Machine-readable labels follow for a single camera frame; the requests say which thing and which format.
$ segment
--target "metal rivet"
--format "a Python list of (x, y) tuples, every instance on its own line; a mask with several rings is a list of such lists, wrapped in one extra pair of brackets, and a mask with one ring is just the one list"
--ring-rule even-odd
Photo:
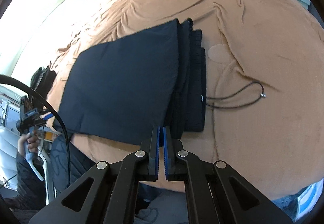
[(226, 167), (226, 163), (223, 162), (223, 161), (218, 161), (218, 162), (216, 163), (216, 166), (217, 166), (218, 168), (223, 169), (223, 168)]
[(101, 161), (97, 164), (97, 169), (104, 169), (107, 167), (107, 163), (104, 161)]
[(188, 155), (188, 152), (186, 150), (181, 150), (178, 152), (178, 156), (186, 157)]
[(136, 155), (137, 157), (143, 157), (143, 156), (145, 156), (145, 151), (143, 151), (143, 150), (139, 150), (139, 151), (137, 151), (137, 152), (135, 153), (135, 155)]

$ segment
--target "thick black cable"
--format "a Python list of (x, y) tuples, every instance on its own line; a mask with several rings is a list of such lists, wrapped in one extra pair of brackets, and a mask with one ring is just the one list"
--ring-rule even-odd
[(4, 182), (1, 186), (0, 189), (3, 188), (11, 179), (13, 179), (14, 177), (16, 177), (17, 174), (15, 174), (13, 177), (10, 177), (6, 182)]
[(252, 101), (252, 102), (244, 103), (244, 104), (236, 105), (236, 106), (215, 106), (215, 105), (211, 105), (211, 104), (208, 104), (208, 103), (206, 103), (206, 105), (210, 106), (210, 107), (213, 107), (214, 109), (237, 109), (237, 108), (243, 108), (243, 107), (247, 107), (249, 105), (252, 105), (252, 104), (260, 101), (262, 98), (266, 97), (266, 95), (264, 94), (264, 87), (263, 87), (262, 83), (259, 82), (259, 81), (250, 82), (248, 85), (244, 86), (242, 89), (238, 90), (237, 92), (235, 92), (235, 93), (233, 93), (231, 95), (225, 96), (225, 97), (218, 97), (218, 98), (206, 97), (207, 100), (214, 100), (214, 101), (226, 100), (226, 99), (234, 97), (235, 95), (239, 94), (241, 91), (245, 90), (246, 88), (250, 87), (253, 84), (259, 84), (261, 86), (261, 88), (262, 88), (262, 92), (260, 93), (259, 97), (257, 99), (255, 99), (254, 101)]
[(64, 134), (64, 138), (65, 138), (65, 144), (66, 144), (66, 155), (67, 155), (67, 185), (66, 185), (66, 187), (68, 188), (70, 186), (70, 178), (71, 178), (71, 157), (70, 157), (69, 138), (67, 136), (66, 127), (65, 127), (61, 117), (54, 110), (54, 108), (38, 92), (34, 91), (32, 88), (28, 87), (27, 85), (20, 82), (19, 80), (16, 80), (12, 77), (0, 74), (0, 83), (11, 85), (13, 87), (16, 87), (16, 88), (22, 90), (23, 92), (35, 97), (54, 115), (54, 117), (57, 119), (57, 121), (61, 125), (63, 134)]

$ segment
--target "brown bedspread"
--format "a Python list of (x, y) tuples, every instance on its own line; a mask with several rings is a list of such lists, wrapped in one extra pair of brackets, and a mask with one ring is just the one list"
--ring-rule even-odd
[[(324, 31), (296, 0), (103, 0), (54, 63), (58, 75), (49, 103), (58, 110), (70, 69), (90, 46), (189, 17), (203, 32), (207, 96), (229, 95), (260, 80), (267, 98), (238, 110), (208, 109), (205, 130), (183, 134), (185, 149), (205, 161), (228, 162), (270, 199), (323, 178)], [(255, 86), (227, 104), (246, 103), (258, 93)], [(109, 163), (138, 149), (96, 136), (76, 135), (73, 144)]]

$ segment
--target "black bag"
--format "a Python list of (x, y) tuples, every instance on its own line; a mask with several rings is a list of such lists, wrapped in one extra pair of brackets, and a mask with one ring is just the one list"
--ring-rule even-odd
[[(46, 99), (47, 94), (50, 91), (55, 78), (56, 72), (50, 70), (49, 66), (47, 66), (46, 69), (39, 68), (30, 80), (30, 87)], [(33, 96), (28, 95), (28, 98), (33, 108), (37, 108), (39, 111), (44, 108), (44, 105), (39, 100), (35, 99)]]

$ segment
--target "person's leg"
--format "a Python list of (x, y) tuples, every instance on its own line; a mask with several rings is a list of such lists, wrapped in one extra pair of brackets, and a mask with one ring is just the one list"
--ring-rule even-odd
[[(75, 182), (85, 172), (95, 165), (91, 159), (81, 153), (78, 148), (69, 143), (71, 156), (71, 183)], [(67, 184), (67, 157), (65, 140), (62, 135), (59, 135), (51, 150), (51, 163), (53, 167), (53, 183), (56, 192), (60, 194), (66, 189)]]

